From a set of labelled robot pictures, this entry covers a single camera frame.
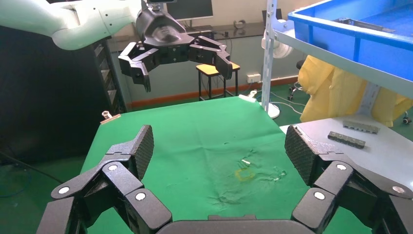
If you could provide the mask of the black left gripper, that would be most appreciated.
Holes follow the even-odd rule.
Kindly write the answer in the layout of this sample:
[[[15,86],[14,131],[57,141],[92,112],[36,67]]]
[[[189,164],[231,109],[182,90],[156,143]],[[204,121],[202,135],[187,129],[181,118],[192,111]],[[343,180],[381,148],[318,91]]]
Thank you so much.
[[[226,80],[233,65],[226,45],[204,36],[196,39],[164,10],[139,12],[136,30],[142,44],[130,42],[118,56],[122,74],[151,92],[149,72],[161,64],[193,61],[214,66]]]

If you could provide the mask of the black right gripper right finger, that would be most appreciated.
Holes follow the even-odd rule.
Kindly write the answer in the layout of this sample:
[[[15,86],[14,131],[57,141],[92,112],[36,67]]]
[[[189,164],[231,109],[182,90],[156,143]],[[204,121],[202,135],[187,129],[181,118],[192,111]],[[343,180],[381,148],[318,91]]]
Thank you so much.
[[[293,221],[320,234],[343,207],[374,234],[412,233],[411,189],[357,165],[335,145],[311,139],[298,125],[287,128],[284,147],[309,187]]]

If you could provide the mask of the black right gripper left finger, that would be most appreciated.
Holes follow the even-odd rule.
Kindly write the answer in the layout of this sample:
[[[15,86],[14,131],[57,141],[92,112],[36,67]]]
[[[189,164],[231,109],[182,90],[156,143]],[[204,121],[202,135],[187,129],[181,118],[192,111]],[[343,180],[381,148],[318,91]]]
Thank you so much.
[[[85,234],[108,209],[135,234],[154,234],[171,223],[170,210],[142,182],[153,149],[150,125],[111,146],[96,166],[53,189],[37,233]]]

